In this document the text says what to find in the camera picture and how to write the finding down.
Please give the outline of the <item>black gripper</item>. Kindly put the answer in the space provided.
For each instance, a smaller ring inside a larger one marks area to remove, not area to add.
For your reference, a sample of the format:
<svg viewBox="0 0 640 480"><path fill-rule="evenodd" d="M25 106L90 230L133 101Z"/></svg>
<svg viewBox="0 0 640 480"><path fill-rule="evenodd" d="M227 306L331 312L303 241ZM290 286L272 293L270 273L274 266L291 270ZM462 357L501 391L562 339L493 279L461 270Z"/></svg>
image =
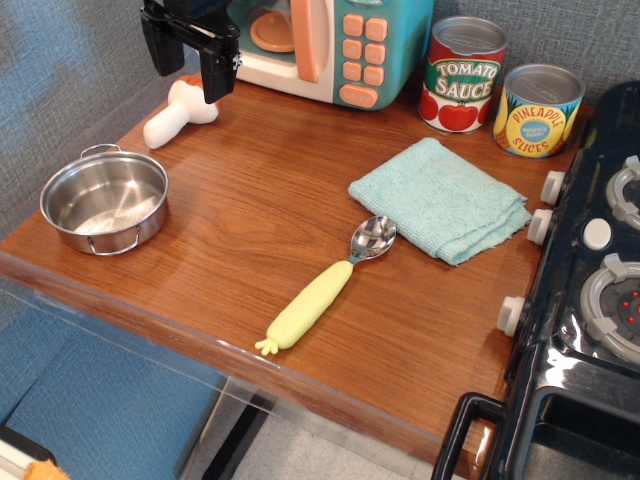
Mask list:
<svg viewBox="0 0 640 480"><path fill-rule="evenodd" d="M163 77L184 67L183 44L200 52L204 99L213 104L235 88L241 65L240 29L229 16L230 1L144 1L140 16L146 45ZM221 51L204 50L211 41Z"/></svg>

